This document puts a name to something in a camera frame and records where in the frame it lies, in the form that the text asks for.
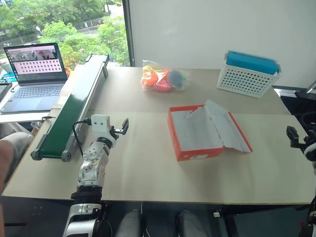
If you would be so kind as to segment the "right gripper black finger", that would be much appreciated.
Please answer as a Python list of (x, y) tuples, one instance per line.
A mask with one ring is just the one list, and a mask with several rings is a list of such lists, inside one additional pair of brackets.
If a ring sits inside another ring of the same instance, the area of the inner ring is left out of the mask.
[(299, 143), (299, 135), (293, 126), (287, 126), (286, 135), (289, 138), (290, 143)]

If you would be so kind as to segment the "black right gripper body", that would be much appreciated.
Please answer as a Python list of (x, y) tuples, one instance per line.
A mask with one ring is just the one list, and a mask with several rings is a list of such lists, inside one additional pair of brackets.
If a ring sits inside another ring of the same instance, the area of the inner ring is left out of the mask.
[(303, 139), (303, 141), (304, 141), (303, 143), (300, 143), (298, 138), (291, 138), (290, 139), (290, 146), (292, 148), (298, 148), (300, 150), (305, 150), (308, 147), (308, 139), (307, 139), (307, 137), (305, 137)]

